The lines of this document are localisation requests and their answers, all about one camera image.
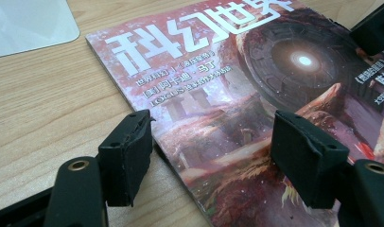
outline cover artwork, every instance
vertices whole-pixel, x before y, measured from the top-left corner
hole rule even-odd
[[[384,54],[298,1],[209,0],[86,37],[213,226],[338,226],[271,160],[274,112],[295,112],[384,163]]]

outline magazine title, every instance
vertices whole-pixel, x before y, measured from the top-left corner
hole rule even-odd
[[[262,26],[280,17],[273,6],[294,11],[290,1],[281,0],[242,0],[242,3],[227,3],[216,9],[206,9],[203,12],[194,12],[178,18],[166,21],[166,33],[170,36],[182,35],[183,45],[173,42],[156,25],[148,25],[145,28],[137,28],[123,34],[108,38],[105,43],[111,48],[118,61],[127,71],[129,76],[136,75],[151,68],[148,60],[158,58],[161,54],[169,54],[177,59],[183,55],[181,49],[186,52],[194,52],[211,44],[226,40],[229,34],[240,34],[258,26]],[[262,15],[258,20],[249,12],[249,9],[259,9]],[[188,26],[188,20],[199,20],[216,35],[209,42],[208,37],[197,37]]]

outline wooden table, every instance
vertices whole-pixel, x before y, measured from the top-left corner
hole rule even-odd
[[[131,112],[85,35],[198,0],[69,0],[80,37],[0,58],[0,209],[53,185],[57,169],[97,147]],[[352,27],[384,0],[305,0]],[[133,208],[109,208],[111,226],[208,226],[162,159],[151,166]]]

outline white surface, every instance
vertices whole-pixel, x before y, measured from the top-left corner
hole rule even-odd
[[[0,57],[75,40],[65,0],[0,0]]]

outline black clamp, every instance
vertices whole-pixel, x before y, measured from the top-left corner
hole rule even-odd
[[[339,223],[384,226],[384,165],[347,162],[349,150],[301,116],[277,111],[271,158],[292,182],[306,206],[331,209],[341,203]]]
[[[64,163],[55,184],[0,210],[0,226],[108,226],[107,207],[133,205],[153,150],[149,110],[131,113],[98,155]]]
[[[384,50],[384,4],[354,26],[350,36],[368,54]]]

